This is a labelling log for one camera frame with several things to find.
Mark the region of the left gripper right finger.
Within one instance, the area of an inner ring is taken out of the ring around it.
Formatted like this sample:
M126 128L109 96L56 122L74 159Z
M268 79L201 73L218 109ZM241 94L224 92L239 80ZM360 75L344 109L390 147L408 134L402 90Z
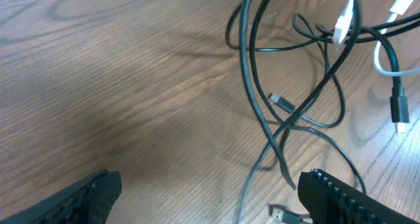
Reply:
M314 223L418 224L321 169L302 172L297 192Z

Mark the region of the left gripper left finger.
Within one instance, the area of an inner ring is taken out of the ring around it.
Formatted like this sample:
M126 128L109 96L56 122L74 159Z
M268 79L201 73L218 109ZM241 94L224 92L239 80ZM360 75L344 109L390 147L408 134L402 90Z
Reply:
M99 170L1 224L103 224L121 191L120 172Z

